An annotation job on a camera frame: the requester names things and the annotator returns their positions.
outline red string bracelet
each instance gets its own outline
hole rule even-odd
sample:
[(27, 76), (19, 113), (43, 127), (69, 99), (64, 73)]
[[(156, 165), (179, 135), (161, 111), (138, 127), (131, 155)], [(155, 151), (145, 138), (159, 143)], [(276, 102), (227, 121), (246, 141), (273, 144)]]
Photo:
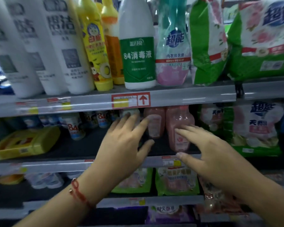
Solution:
[(74, 199), (79, 199), (81, 202), (85, 203), (88, 208), (92, 209), (93, 206), (88, 202), (86, 197), (79, 191), (79, 182), (76, 178), (71, 181), (73, 189), (69, 189), (69, 193), (73, 196)]

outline green and white detergent bag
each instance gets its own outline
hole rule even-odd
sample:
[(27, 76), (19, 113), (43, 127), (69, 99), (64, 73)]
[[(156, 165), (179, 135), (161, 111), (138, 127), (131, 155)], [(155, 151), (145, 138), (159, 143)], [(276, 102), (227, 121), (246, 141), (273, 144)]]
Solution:
[(223, 135), (223, 103), (205, 103), (200, 104), (198, 109), (198, 118), (201, 127), (210, 131), (214, 135)]
[(275, 124), (284, 109), (280, 103), (237, 101), (224, 107), (225, 140), (241, 155), (277, 156), (281, 153)]
[(197, 173), (183, 166), (157, 168), (156, 188), (158, 196), (187, 196), (200, 193)]
[(197, 0), (189, 17), (193, 84), (208, 85), (219, 78), (228, 52), (221, 0)]
[(116, 186), (112, 193), (148, 193), (151, 190), (153, 168), (139, 168)]
[(284, 0), (239, 4), (228, 43), (227, 69), (235, 80), (284, 76)]

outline yellow dish soap bottle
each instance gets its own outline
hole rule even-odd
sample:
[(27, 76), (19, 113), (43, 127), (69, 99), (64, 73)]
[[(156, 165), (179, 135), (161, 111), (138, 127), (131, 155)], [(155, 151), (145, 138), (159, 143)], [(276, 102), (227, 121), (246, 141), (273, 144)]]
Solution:
[(114, 86), (98, 8), (92, 0), (78, 0), (77, 15), (95, 85), (98, 91), (111, 90)]
[(102, 0), (101, 20), (104, 28), (108, 59), (114, 84), (124, 84), (123, 63), (119, 42), (118, 11), (113, 0)]

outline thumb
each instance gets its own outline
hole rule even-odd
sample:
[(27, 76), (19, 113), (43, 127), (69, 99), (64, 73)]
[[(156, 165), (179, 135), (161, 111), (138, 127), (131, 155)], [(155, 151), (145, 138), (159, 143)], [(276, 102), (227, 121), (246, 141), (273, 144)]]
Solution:
[(189, 154), (183, 153), (183, 152), (178, 152), (176, 154), (177, 158), (181, 160), (186, 166), (191, 168), (193, 171), (197, 172), (197, 174), (202, 174), (202, 168), (204, 162), (200, 159), (196, 159)]
[(137, 153), (138, 161), (140, 164), (144, 161), (148, 153), (151, 151), (152, 145), (154, 145), (154, 140), (148, 140), (144, 143), (144, 145), (140, 148), (140, 150)]

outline arrow sign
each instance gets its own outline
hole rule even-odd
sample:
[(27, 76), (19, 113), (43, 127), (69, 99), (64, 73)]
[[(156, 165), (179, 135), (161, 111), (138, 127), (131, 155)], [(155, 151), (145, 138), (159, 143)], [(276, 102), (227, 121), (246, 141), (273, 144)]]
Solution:
[(145, 96), (141, 96), (139, 100), (142, 100), (143, 105), (145, 105), (145, 100), (147, 100), (147, 98)]

